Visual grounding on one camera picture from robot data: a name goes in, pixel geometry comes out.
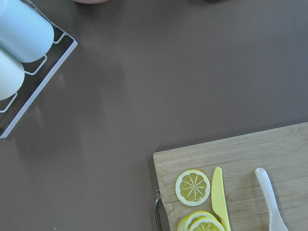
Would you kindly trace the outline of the light blue cup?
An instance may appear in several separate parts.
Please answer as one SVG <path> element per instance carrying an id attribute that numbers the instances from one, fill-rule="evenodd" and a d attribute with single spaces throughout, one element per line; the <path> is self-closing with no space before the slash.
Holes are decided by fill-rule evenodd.
<path id="1" fill-rule="evenodd" d="M 0 46 L 16 60 L 39 60 L 51 48 L 52 25 L 20 0 L 0 2 Z"/>

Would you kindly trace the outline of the lemon slice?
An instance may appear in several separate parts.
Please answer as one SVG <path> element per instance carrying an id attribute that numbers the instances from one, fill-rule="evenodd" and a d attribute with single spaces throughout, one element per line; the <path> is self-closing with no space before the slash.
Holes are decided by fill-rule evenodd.
<path id="1" fill-rule="evenodd" d="M 209 197 L 211 185 L 208 177 L 200 170 L 182 172 L 175 183 L 177 198 L 185 205 L 199 206 Z"/>

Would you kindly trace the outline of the pink bowl with ice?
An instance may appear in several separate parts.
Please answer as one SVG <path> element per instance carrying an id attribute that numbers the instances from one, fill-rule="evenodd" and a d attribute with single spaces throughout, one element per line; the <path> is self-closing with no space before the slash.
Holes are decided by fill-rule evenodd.
<path id="1" fill-rule="evenodd" d="M 104 3 L 109 0 L 73 0 L 74 2 L 77 3 L 82 3 L 82 4 L 99 4 L 99 3 Z"/>

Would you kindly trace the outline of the stacked lemon slices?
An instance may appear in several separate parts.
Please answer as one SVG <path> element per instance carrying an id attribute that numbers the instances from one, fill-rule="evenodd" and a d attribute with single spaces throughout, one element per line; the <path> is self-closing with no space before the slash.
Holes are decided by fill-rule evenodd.
<path id="1" fill-rule="evenodd" d="M 222 224 L 209 212 L 197 211 L 185 216 L 178 224 L 178 231 L 224 231 Z"/>

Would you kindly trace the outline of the wooden cutting board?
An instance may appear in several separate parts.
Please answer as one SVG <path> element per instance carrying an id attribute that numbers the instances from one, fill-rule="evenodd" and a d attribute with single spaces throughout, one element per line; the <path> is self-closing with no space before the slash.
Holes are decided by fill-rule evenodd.
<path id="1" fill-rule="evenodd" d="M 308 228 L 308 125 L 282 128 L 157 152 L 154 165 L 169 226 L 177 229 L 186 215 L 212 212 L 211 200 L 187 206 L 175 193 L 178 176 L 197 169 L 212 178 L 220 167 L 231 229 L 266 231 L 269 214 L 255 169 L 265 169 L 272 183 L 277 205 L 290 231 Z"/>

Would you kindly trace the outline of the white mint cup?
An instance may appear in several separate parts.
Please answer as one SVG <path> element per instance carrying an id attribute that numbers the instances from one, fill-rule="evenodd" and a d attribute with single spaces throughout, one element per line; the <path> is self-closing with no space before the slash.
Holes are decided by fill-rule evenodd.
<path id="1" fill-rule="evenodd" d="M 0 100 L 5 100 L 15 94 L 22 86 L 25 71 L 22 64 L 0 49 Z"/>

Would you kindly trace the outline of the yellow plastic knife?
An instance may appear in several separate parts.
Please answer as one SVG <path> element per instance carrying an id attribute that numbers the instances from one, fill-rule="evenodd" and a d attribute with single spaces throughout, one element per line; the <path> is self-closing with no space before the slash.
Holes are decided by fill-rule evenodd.
<path id="1" fill-rule="evenodd" d="M 231 231 L 223 186 L 222 169 L 220 167 L 216 167 L 214 169 L 211 188 L 211 201 L 212 209 L 220 218 L 224 230 Z"/>

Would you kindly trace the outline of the white ceramic spoon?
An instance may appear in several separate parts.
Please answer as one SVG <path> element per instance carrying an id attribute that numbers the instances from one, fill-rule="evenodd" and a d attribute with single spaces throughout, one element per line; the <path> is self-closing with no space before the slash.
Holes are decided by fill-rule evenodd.
<path id="1" fill-rule="evenodd" d="M 275 199 L 271 181 L 265 169 L 256 168 L 255 175 L 264 195 L 268 212 L 269 212 L 269 230 L 270 231 L 287 231 Z"/>

